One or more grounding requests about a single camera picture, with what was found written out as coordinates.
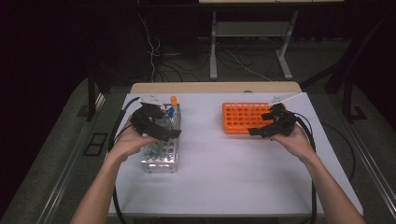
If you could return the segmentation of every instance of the orange cap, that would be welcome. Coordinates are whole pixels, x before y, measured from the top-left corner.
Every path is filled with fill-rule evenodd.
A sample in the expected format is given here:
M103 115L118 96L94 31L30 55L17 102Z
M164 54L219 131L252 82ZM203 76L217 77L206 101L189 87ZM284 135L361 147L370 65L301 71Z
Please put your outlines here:
M171 106L177 106L177 98L176 98L176 96L171 96Z

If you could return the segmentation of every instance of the forearm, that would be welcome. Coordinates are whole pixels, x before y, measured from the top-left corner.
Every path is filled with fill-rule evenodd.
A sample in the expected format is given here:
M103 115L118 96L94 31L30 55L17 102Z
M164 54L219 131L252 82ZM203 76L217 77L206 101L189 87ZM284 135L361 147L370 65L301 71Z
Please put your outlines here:
M121 161L114 157L105 159L97 177L80 202L71 223L106 223L108 207Z
M305 166L312 176L328 223L365 223L317 155L310 156Z

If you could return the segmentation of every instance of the black cable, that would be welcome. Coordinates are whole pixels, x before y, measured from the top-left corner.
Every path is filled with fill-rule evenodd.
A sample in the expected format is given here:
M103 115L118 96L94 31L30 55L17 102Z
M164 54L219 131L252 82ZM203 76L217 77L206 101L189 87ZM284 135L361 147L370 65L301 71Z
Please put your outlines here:
M227 49L223 49L223 51L225 51L225 52L227 53L227 55L233 56L231 59L227 59L227 58L226 58L226 60L229 61L229 62L231 62L231 63L236 63L236 64L239 64L239 65L243 65L243 66L245 66L245 67L248 67L248 66L253 65L253 59L252 59L248 54L246 54L246 53L244 53L244 52L241 52L241 51L239 51L239 52L241 52L241 53L231 52L230 50L227 50ZM239 56L243 55L243 56L246 56L246 57L248 58L249 62L248 62L248 63L243 63L239 58L236 60L236 59L235 59L235 55L239 55Z
M268 74L270 74L270 72L276 72L276 71L271 71L272 66L273 66L275 60L276 60L276 55L274 56L274 58L272 59L270 65L268 66L268 70L267 70L267 72L265 73L265 76L266 76L266 77L268 76Z
M299 116L299 117L302 117L303 119L305 119L305 121L308 123L308 125L309 125L309 132L313 135L314 134L314 132L312 131L312 126L311 126L311 123L308 121L308 119L306 118L306 117L304 117L303 115L301 115L301 114L299 114L299 113L294 113L294 112L292 112L294 115L297 115L297 116Z
M184 67L180 66L177 63L170 62L169 60L164 61L164 63L171 63L172 65L177 66L178 68L180 68L180 69L182 69L184 71L192 72L192 71L198 71L198 70L203 69L206 66L208 61L209 61L209 57L205 57L204 64L202 64L201 66L196 67L196 68L184 68Z
M131 126L132 126L132 124L130 124L130 125L126 126L125 128L123 128L123 129L119 132L119 134L117 134L117 136L115 137L115 139L118 139L119 136L120 136L120 134L122 134L123 132L125 132L125 130L129 129Z
M161 65L173 69L177 73L177 75L180 77L180 82L183 82L183 77L181 76L180 72L177 71L176 68L172 67L171 65L164 64L164 63L161 63Z
M231 67L230 65L226 64L226 63L223 61L223 59L225 59L225 60L228 60L228 59L226 59L224 56L222 56L222 55L219 54L219 53L216 54L216 59L217 59L220 63L222 63L225 67L230 68L230 69L233 69L234 71L244 70L244 68L241 67L241 64L236 63L235 61L233 61L233 62L231 62L231 63L237 64L237 65L238 65L237 68Z
M249 40L248 42L249 42L250 44L246 44L246 45L243 47L244 50L241 50L240 47L236 46L236 43L233 43L233 46L237 49L237 52L240 52L240 53L235 53L235 54L246 55L246 56L251 60L251 64L253 63L252 57L268 54L268 53L270 53L270 52L273 52L275 49L279 49L279 48L281 47L281 46L279 46L279 47L277 47L277 48L275 48L275 49L269 49L269 50L267 50L267 51L262 51L261 53L255 53L255 54L249 53L249 54L247 54L247 53L245 53L245 51L247 51L248 48L251 46L251 41Z
M251 55L248 55L244 52L244 51L248 50L248 48L251 47L251 42L252 42L251 38L249 37L247 40L248 40L248 43L242 47L244 50L241 50L241 48L239 46L237 46L236 43L233 43L233 47L236 48L238 52L241 52L241 54L247 55L250 58ZM239 42L244 43L245 38L241 39Z
M308 127L306 124L303 122L303 120L299 117L295 117L296 121L300 124L300 126L303 128L303 130L306 133L306 136L309 140L309 143L311 144L312 149L314 149L315 152L317 152L317 148L315 145L314 141L314 136L312 132L309 131ZM309 121L306 119L306 121L309 124L309 127L311 127L311 124ZM315 188L314 182L312 181L312 190L311 190L311 198L312 198L312 212L311 212L311 221L310 224L314 224L317 221L317 190Z
M327 124L327 123L325 123L325 122L322 122L322 121L321 121L320 123L321 123L322 125L324 125L324 126L330 128L330 129L332 129L332 130L335 131L336 133L338 133L338 134L346 141L346 143L348 144L349 150L350 150L350 153L351 153L351 156L352 156L352 170L351 170L351 172L350 172L350 174L349 174L349 177L348 177L348 180L349 180L349 182L350 182L350 181L352 180L354 174L355 174L355 169L356 169L356 156L355 156L355 152L354 152L354 150L353 150L352 145L351 145L350 142L347 140L347 138L346 138L342 133L340 133L338 130L336 130L334 127L332 127L332 126L330 126L329 124Z
M305 224L309 220L311 220L311 217L304 219L303 221L299 222L299 224Z
M169 82L169 77L165 73L162 73L162 74L163 74L164 79L166 79L166 82Z
M161 82L163 82L163 73L162 73L162 72L159 72L159 71L155 71L155 73L157 73L158 75L160 75L160 77L161 77Z
M118 128L119 128L119 126L120 126L120 124L121 124L121 122L122 122L123 117L124 117L125 114L126 114L126 110L128 109L128 107L129 107L133 102L137 101L138 99L139 99L139 97L135 97L135 98L132 99L130 102L128 102L128 104L121 110L121 112L120 112L120 114L119 114L119 117L117 118L116 123L114 124L113 131L111 132L111 135L110 135L110 139L108 140L107 152L110 152L111 149L114 147L114 143L115 143L115 140L116 140L117 130L118 130ZM119 199L118 199L118 197L117 197L117 189L116 189L116 186L115 186L115 185L114 185L114 189L113 189L113 203L114 203L114 207L115 207L115 209L116 209L117 216L119 217L120 222L121 222L122 224L126 224L125 218L123 217L122 212L121 212L121 210L120 210Z
M195 79L197 79L198 82L201 82L201 79L199 79L198 76L196 76L194 73L181 73L181 74L190 75L190 76L194 77Z

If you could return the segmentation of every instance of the blue cap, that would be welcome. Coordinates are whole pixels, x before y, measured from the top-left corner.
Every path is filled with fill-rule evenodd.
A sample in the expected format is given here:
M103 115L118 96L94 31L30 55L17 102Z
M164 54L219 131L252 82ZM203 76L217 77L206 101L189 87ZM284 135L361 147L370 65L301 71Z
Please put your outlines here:
M170 107L168 110L168 117L172 118L174 113L175 113L175 109L173 107Z

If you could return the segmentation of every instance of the dark background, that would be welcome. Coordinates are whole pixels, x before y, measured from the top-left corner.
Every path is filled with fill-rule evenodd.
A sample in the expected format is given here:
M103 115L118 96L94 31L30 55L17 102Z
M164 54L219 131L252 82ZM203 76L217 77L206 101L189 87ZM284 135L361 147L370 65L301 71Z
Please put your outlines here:
M363 38L393 5L392 1L346 1L336 8L305 8L300 11L293 37L352 40L335 72L337 81L332 88L336 90L346 78L346 67L361 48ZM277 13L282 17L289 12ZM363 45L364 51L348 73L393 127L395 14L394 10L390 12L370 42ZM142 15L150 15L153 34L189 54L195 51L197 36L210 34L209 11L167 10ZM220 16L245 19L233 12ZM87 77L88 70L92 68L99 90L109 92L112 86L149 81L151 68L145 30L136 13L128 9L78 8L66 1L6 0L0 3L0 34L2 216L68 97Z

